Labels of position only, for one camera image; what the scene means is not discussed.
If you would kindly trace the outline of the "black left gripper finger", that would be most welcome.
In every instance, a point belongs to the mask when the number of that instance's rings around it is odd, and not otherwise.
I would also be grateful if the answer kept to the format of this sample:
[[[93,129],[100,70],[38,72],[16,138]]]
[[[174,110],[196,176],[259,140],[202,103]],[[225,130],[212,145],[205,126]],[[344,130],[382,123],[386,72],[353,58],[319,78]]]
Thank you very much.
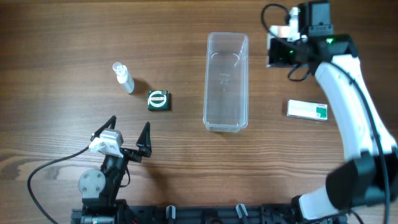
[[[136,146],[143,156],[150,156],[152,154],[152,146],[150,140],[150,122],[146,122],[137,142]]]
[[[102,125],[99,129],[97,129],[92,135],[91,135],[91,139],[94,138],[98,138],[100,136],[100,134],[106,129],[114,129],[115,125],[116,125],[116,119],[117,117],[115,115],[113,115],[112,117],[110,117],[110,119],[107,120],[107,122],[104,123],[104,125]]]

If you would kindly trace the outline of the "white green medicine box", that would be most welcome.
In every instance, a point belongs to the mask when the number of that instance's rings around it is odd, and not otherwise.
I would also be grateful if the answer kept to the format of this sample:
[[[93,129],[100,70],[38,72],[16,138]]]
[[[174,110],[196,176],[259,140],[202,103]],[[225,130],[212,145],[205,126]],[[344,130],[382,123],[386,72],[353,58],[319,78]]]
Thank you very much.
[[[287,102],[287,116],[315,121],[326,121],[328,119],[328,105],[289,100]]]

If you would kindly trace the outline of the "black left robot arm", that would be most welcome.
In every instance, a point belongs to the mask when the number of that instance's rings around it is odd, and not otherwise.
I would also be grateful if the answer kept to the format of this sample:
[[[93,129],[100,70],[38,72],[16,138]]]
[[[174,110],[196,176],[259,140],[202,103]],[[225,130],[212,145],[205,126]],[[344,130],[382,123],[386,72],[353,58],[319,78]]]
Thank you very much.
[[[122,180],[129,173],[128,163],[140,163],[152,154],[150,123],[144,125],[136,142],[137,149],[123,147],[123,136],[115,125],[116,117],[112,116],[91,136],[88,149],[103,154],[104,161],[99,169],[90,169],[79,179],[81,223],[139,223],[126,200],[118,199],[117,194],[127,186]]]

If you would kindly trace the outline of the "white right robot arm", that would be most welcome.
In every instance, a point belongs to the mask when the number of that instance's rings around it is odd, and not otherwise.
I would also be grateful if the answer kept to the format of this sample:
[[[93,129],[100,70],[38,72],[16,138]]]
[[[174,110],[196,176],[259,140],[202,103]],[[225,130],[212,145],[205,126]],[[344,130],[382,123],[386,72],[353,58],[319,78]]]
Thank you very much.
[[[366,88],[353,39],[336,34],[328,1],[303,2],[285,10],[289,32],[266,26],[268,66],[305,67],[324,91],[343,143],[345,163],[330,172],[323,187],[292,199],[292,223],[316,223],[384,206],[389,221],[397,200],[397,142],[383,124]]]

